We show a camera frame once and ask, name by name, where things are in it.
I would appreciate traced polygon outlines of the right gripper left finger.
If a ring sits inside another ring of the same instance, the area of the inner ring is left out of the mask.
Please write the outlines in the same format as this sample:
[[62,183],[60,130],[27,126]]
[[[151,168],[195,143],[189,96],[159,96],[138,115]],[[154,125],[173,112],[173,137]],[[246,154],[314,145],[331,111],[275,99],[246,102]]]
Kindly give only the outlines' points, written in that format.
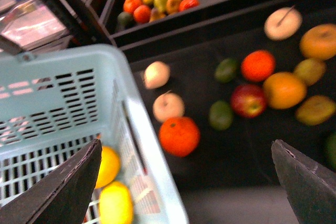
[[82,223],[96,186],[102,145],[91,141],[1,208],[1,223]]

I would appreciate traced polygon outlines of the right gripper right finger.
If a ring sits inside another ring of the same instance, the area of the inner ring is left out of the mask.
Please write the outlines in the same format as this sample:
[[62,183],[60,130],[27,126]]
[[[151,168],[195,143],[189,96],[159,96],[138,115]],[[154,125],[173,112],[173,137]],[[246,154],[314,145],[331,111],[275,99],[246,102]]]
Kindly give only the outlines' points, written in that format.
[[281,186],[299,223],[335,223],[335,172],[282,140],[271,145]]

